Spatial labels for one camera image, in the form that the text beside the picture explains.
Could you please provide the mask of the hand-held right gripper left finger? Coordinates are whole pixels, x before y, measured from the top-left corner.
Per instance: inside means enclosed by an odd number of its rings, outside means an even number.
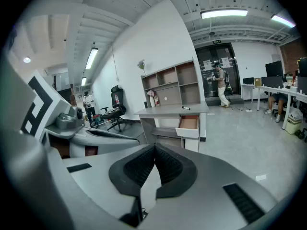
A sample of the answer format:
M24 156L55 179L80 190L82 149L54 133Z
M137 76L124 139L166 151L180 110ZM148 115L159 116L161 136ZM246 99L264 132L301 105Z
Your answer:
M71 173L78 186L104 211L119 219L131 212L134 197L121 194L109 179L108 171L113 163L129 156L146 145L80 158L64 159L66 167L88 163L90 168Z

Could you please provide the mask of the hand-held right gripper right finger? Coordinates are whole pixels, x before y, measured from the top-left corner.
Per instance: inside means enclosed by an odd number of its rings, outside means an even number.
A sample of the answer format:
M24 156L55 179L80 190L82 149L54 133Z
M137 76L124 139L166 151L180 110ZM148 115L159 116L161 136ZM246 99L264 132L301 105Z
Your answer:
M176 147L155 146L161 187L156 227L268 227L276 200L231 164Z

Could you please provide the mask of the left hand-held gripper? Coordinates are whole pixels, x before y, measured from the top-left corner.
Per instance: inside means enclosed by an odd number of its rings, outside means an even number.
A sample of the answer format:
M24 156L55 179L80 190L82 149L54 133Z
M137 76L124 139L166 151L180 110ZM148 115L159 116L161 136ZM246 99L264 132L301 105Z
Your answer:
M19 131L71 157L70 139L83 127L81 108L69 104L38 73L23 80L0 57L0 131Z

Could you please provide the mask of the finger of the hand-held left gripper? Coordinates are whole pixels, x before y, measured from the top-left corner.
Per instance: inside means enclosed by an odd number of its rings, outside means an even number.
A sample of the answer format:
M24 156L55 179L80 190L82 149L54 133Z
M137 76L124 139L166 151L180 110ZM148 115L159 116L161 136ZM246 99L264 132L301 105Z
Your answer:
M138 145L140 142L136 138L84 127L70 139L69 156L71 158L94 156Z

